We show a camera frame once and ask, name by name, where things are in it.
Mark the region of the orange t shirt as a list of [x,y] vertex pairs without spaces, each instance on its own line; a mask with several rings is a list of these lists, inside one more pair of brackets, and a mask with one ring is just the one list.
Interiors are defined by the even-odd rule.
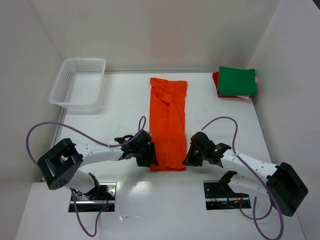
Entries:
[[149,129],[155,144],[158,166],[153,172],[181,172],[187,156],[185,105],[188,83],[150,78]]

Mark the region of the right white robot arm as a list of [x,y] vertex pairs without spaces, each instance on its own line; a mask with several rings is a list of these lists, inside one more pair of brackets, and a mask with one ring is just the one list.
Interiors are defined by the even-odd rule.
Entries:
[[277,165],[255,159],[236,151],[233,145],[215,144],[199,131],[190,139],[190,148],[183,164],[200,167],[204,161],[226,171],[218,181],[226,196],[247,194],[269,199],[272,206],[287,217],[295,214],[309,193],[290,164],[282,162]]

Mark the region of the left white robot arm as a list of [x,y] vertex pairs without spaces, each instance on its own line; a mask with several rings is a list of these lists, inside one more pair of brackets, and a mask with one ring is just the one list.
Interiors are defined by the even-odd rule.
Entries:
[[82,194],[95,201],[105,197],[105,191],[91,172],[81,167],[95,163],[136,159],[139,167],[158,166],[155,143],[152,136],[143,130],[138,136],[116,137],[106,146],[98,143],[75,144],[64,138],[46,152],[37,165],[50,190],[67,187],[75,194]]

